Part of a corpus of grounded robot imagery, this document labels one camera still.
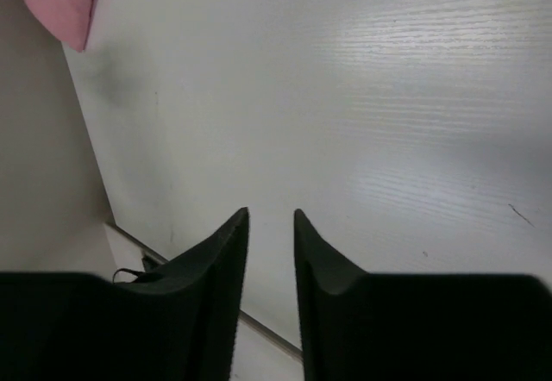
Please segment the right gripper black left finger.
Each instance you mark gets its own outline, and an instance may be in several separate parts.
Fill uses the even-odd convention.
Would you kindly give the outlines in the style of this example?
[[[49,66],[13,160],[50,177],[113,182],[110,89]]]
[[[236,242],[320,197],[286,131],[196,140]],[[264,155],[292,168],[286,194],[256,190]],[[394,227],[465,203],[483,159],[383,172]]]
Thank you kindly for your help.
[[[1,276],[4,380],[227,380],[249,213],[129,283],[80,272]]]

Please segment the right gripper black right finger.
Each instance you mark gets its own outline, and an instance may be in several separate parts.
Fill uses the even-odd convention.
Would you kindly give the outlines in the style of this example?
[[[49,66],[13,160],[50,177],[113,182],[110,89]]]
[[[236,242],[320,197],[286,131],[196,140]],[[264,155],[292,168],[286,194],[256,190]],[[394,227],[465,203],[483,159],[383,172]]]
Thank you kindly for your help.
[[[301,210],[294,262],[308,380],[551,377],[551,292],[536,277],[366,272]]]

